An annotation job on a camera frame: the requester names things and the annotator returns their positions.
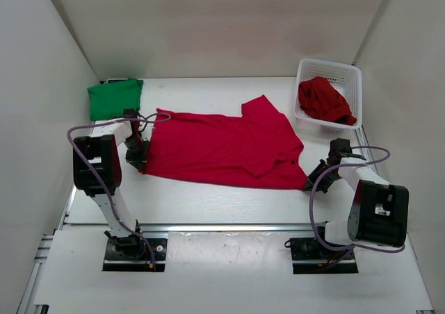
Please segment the green t shirt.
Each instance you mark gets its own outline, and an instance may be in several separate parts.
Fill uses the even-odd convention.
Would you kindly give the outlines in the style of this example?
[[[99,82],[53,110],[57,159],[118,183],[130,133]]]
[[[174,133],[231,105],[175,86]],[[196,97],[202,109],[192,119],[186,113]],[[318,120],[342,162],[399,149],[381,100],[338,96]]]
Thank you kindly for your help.
[[[139,110],[143,80],[130,78],[88,88],[90,120],[100,121],[121,117],[127,109]]]

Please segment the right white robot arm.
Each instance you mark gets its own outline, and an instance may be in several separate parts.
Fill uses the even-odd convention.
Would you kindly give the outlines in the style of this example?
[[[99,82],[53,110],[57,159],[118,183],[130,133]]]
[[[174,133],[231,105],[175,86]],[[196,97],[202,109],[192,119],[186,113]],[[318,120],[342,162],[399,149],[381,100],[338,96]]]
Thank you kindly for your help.
[[[396,254],[404,250],[410,194],[406,187],[380,177],[372,166],[386,161],[391,153],[378,160],[356,154],[350,141],[337,138],[330,142],[327,158],[321,160],[307,177],[303,187],[309,192],[309,221],[314,235],[302,239],[301,253],[313,251],[320,258],[333,253],[350,253],[355,248]],[[318,192],[327,193],[336,181],[344,180],[354,197],[348,215],[341,221],[317,224],[314,200]]]

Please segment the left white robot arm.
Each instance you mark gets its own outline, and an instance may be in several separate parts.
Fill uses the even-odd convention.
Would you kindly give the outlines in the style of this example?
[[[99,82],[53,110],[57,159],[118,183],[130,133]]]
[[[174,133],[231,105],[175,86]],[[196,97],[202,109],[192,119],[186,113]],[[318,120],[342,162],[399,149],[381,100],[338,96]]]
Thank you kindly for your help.
[[[139,166],[148,148],[139,131],[137,110],[126,109],[115,119],[68,130],[73,148],[73,177],[77,189],[91,198],[108,223],[108,240],[129,258],[146,257],[154,262],[154,252],[144,237],[138,220],[131,216],[120,192],[122,168],[118,147],[124,144]]]

